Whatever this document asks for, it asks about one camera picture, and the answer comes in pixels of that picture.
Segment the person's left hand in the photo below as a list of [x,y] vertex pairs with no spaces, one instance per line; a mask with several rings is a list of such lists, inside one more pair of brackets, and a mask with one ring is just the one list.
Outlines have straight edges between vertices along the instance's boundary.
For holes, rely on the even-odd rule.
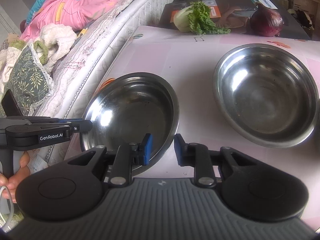
[[13,176],[8,179],[1,174],[1,187],[6,186],[9,189],[2,192],[2,197],[6,199],[12,197],[12,202],[16,203],[16,189],[19,183],[30,175],[29,161],[29,154],[25,151],[20,158],[20,168]]

